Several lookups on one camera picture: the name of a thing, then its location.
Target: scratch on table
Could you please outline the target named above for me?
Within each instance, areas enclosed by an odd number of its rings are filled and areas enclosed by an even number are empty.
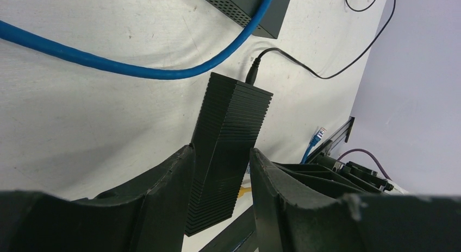
[[[186,19],[184,18],[184,16],[183,16],[183,21],[184,21],[184,24],[186,24],[186,28],[188,29],[188,33],[190,35],[190,38],[192,39],[192,42],[194,43],[195,49],[197,50],[197,53],[198,53],[198,56],[200,56],[200,59],[203,62],[202,54],[200,54],[200,51],[198,50],[197,44],[195,43],[195,40],[194,40],[194,37],[192,36],[192,33],[190,33],[189,26],[187,25],[187,22],[186,22]]]

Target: cable connector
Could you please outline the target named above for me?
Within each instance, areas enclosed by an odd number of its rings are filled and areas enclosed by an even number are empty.
[[[326,132],[327,129],[322,127],[319,129],[319,131],[317,131],[314,137],[312,137],[312,139],[309,142],[309,146],[307,147],[306,152],[304,153],[303,159],[301,160],[301,163],[305,163],[307,161],[307,156],[309,156],[310,151],[317,145],[317,143],[320,142],[320,140]]]
[[[258,75],[259,63],[261,63],[261,58],[256,58],[253,61],[253,64],[250,67],[248,74],[246,75],[245,83],[249,85],[254,85],[254,82],[256,81],[256,76]]]

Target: white table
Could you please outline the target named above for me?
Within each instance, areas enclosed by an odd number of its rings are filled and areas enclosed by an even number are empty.
[[[214,72],[244,80],[260,49],[278,46],[332,74],[370,43],[385,1],[356,13],[344,0],[291,0],[278,40],[251,37]],[[0,0],[0,18],[84,51],[159,68],[200,64],[241,31],[205,0]],[[317,127],[328,137],[347,121],[367,58],[324,81],[281,56],[265,56],[255,85],[274,97],[256,146],[271,160],[299,162]],[[125,77],[0,41],[0,189],[77,199],[139,175],[189,143],[208,78]],[[251,195],[234,216],[250,203]],[[217,234],[207,233],[203,245]],[[197,251],[200,242],[183,250]]]

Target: gray metal box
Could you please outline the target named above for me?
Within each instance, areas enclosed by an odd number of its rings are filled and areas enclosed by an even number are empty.
[[[242,27],[245,27],[256,13],[262,0],[206,0],[215,8],[228,16]],[[278,38],[285,18],[286,9],[290,0],[273,0],[266,15],[258,28],[253,32],[255,36]]]

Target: perforated metal panel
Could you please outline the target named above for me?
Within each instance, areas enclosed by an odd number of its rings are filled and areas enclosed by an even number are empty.
[[[251,17],[248,16],[243,10],[241,10],[237,5],[235,5],[231,0],[206,0],[215,8],[219,9],[222,13],[228,16],[230,19],[235,21],[237,24],[243,28],[248,25],[251,20]],[[272,37],[267,33],[261,26],[257,27],[257,30],[253,33],[256,36],[263,37]]]

